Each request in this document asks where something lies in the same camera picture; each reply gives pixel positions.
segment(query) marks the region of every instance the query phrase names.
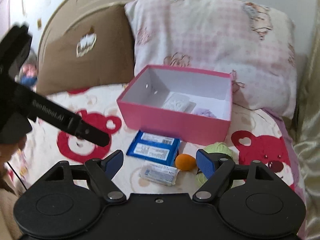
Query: blue package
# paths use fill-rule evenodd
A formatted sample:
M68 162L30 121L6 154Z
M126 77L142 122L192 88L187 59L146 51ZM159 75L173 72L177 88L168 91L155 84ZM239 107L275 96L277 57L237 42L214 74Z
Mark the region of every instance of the blue package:
M127 155L155 163L172 166L180 139L146 133L137 133L127 151Z

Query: black cable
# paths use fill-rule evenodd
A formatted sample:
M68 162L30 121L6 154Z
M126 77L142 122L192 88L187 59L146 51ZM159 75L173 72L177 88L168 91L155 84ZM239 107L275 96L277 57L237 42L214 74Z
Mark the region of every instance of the black cable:
M7 162L7 164L9 165L10 169L13 171L13 173L17 176L17 178L20 180L21 184L23 185L23 187L25 188L25 190L27 190L26 185L24 185L24 183L22 182L22 179L18 176L18 174L16 173L16 171L12 168L12 166L10 165L9 162Z

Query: black device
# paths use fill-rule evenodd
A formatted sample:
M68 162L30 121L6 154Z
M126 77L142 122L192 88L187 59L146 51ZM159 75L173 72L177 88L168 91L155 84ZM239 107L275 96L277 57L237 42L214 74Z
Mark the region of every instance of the black device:
M0 43L0 143L17 143L32 130L28 119L37 117L78 138L99 146L108 145L107 133L84 122L81 117L14 81L29 55L28 27L13 26Z
M236 165L228 155L208 154L213 175L193 195L124 193L111 181L123 152L84 165L61 161L15 204L21 240L299 239L303 201L259 161ZM89 189L73 179L86 180ZM235 179L246 179L230 189Z

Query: pillow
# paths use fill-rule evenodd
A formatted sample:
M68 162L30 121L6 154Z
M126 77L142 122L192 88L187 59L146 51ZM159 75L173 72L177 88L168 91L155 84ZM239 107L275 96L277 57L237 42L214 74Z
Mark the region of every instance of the pillow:
M123 6L93 13L48 44L37 93L128 83L134 77L133 44Z
M238 0L135 0L125 11L135 75L147 64L231 73L234 103L292 118L297 73L286 14Z

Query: pink box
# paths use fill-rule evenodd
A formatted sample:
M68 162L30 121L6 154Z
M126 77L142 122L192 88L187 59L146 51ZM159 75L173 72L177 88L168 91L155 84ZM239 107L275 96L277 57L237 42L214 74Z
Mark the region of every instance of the pink box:
M162 108L172 94L189 98L184 112ZM195 68L147 65L117 103L131 129L200 145L223 142L231 122L232 77ZM203 108L216 118L194 114Z

